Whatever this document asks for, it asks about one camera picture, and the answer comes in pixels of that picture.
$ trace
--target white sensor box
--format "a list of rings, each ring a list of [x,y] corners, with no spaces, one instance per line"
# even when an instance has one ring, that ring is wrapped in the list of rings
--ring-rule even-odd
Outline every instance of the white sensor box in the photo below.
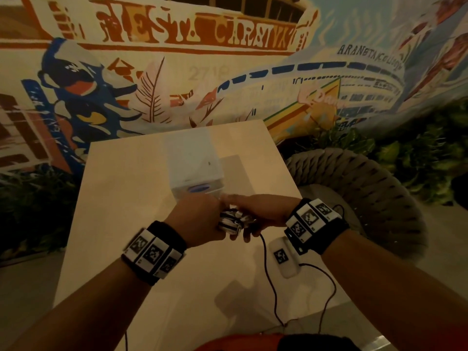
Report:
[[[189,192],[220,196],[224,173],[207,128],[168,132],[164,147],[169,185],[176,200]]]

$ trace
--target mural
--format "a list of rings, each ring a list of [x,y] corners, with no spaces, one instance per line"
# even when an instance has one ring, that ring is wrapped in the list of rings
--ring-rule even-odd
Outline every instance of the mural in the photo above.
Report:
[[[0,0],[0,170],[261,119],[276,143],[464,93],[468,0]]]

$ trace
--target wire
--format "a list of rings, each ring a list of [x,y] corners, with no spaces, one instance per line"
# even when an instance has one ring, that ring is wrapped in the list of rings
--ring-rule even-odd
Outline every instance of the wire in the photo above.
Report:
[[[344,219],[344,207],[342,205],[334,205],[332,210],[335,210],[336,207],[341,207],[341,210],[343,211],[343,214],[341,215],[341,217]]]
[[[331,294],[331,296],[329,296],[329,298],[327,299],[327,301],[325,302],[325,306],[323,307],[323,311],[322,311],[322,314],[320,315],[320,322],[319,322],[319,332],[318,334],[321,333],[322,331],[322,321],[323,321],[323,316],[325,315],[325,311],[327,310],[327,305],[328,305],[328,302],[330,302],[330,300],[336,295],[336,283],[335,281],[333,280],[333,278],[331,278],[331,276],[326,273],[324,270],[322,270],[320,267],[317,267],[316,265],[312,265],[310,263],[300,263],[299,266],[310,266],[310,267],[313,267],[321,272],[323,272],[331,281],[331,283],[333,283],[333,293]]]
[[[275,295],[275,307],[274,307],[273,311],[275,312],[275,317],[278,319],[281,326],[284,327],[284,323],[282,322],[282,320],[279,318],[278,314],[276,313],[276,308],[278,307],[278,295],[276,294],[275,286],[273,285],[272,279],[270,278],[270,275],[268,274],[268,269],[266,268],[266,242],[265,242],[265,238],[263,237],[262,234],[260,234],[260,237],[261,237],[262,242],[263,242],[263,255],[264,255],[263,263],[264,263],[264,266],[265,266],[266,278],[268,279],[268,282],[270,283],[270,286],[272,286],[273,294]]]
[[[281,326],[283,328],[285,328],[289,322],[292,322],[293,320],[297,320],[296,319],[291,319],[291,320],[288,320],[286,323],[283,323],[283,321],[279,318],[278,316],[278,313],[277,313],[277,307],[278,307],[278,295],[276,293],[276,289],[275,289],[275,286],[273,285],[273,282],[272,282],[272,279],[270,278],[270,275],[268,274],[268,269],[266,267],[266,242],[265,242],[265,238],[263,237],[262,234],[260,234],[260,238],[262,239],[262,243],[263,243],[263,255],[264,255],[264,259],[263,259],[263,265],[265,267],[265,274],[266,274],[266,278],[268,279],[268,282],[270,283],[270,286],[272,286],[272,290],[273,290],[273,294],[275,295],[275,306],[273,308],[273,312],[275,313],[275,317],[276,319],[278,319],[279,323],[281,324]],[[320,322],[319,322],[319,331],[318,331],[318,334],[320,334],[322,332],[322,322],[323,322],[323,317],[325,315],[325,311],[327,310],[327,306],[328,306],[328,303],[330,302],[330,300],[336,295],[336,283],[335,281],[333,280],[333,278],[327,273],[325,272],[324,270],[322,270],[320,267],[316,266],[316,265],[312,265],[310,263],[300,263],[299,266],[310,266],[310,267],[313,267],[321,272],[323,272],[325,274],[325,276],[327,276],[331,283],[333,283],[333,293],[331,294],[331,296],[327,299],[327,301],[325,302],[325,306],[323,307],[323,311],[322,311],[322,314],[320,315]]]

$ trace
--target floor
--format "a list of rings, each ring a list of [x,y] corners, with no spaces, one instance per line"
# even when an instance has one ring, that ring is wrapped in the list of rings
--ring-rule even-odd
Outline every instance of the floor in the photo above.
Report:
[[[460,206],[420,205],[429,227],[429,249],[418,266],[468,299],[468,214]],[[0,269],[0,351],[52,306],[63,253]],[[284,330],[315,333],[320,314],[290,322]],[[324,333],[347,336],[361,349],[381,334],[352,302],[327,310]],[[283,331],[280,328],[268,332]],[[381,350],[394,350],[391,345]]]

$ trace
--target table surface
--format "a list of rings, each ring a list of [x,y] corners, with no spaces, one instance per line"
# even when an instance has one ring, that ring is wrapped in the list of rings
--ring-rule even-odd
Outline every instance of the table surface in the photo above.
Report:
[[[217,125],[209,131],[223,165],[226,193],[301,196],[263,121]],[[55,305],[119,257],[137,230],[163,220],[176,204],[161,149],[163,135],[92,143]],[[272,227],[263,235],[268,244],[284,233]],[[133,319],[129,349],[191,351],[221,336],[278,325],[263,256],[260,239],[249,244],[225,239],[190,249],[155,285]],[[313,252],[300,260],[326,270]],[[299,275],[284,279],[269,250],[267,265],[284,322],[323,309],[333,291],[327,277],[302,268]],[[339,299],[329,307],[347,298]],[[124,349],[120,342],[117,350]]]

